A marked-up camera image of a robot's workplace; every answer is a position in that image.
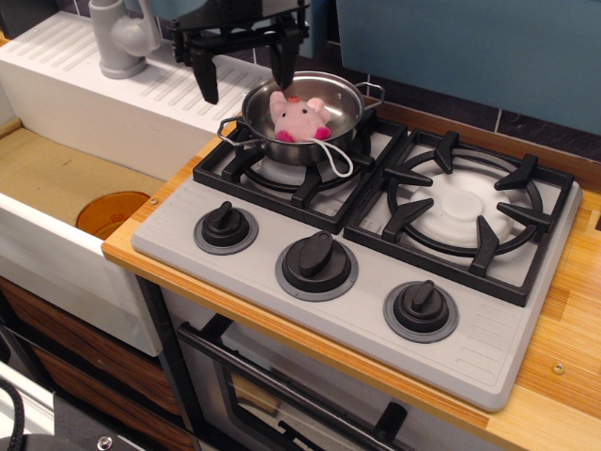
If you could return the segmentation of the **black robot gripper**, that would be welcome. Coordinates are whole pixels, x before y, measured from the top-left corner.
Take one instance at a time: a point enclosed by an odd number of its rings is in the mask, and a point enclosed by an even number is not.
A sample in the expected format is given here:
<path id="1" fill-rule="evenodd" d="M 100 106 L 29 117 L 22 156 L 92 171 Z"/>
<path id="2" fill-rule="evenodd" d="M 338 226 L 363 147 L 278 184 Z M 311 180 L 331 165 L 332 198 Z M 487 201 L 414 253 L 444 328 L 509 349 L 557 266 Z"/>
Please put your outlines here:
<path id="1" fill-rule="evenodd" d="M 281 89 L 293 81 L 300 46 L 308 37 L 308 1 L 206 1 L 169 25 L 175 59 L 190 64 L 206 102 L 217 104 L 212 57 L 270 47 L 272 75 Z"/>

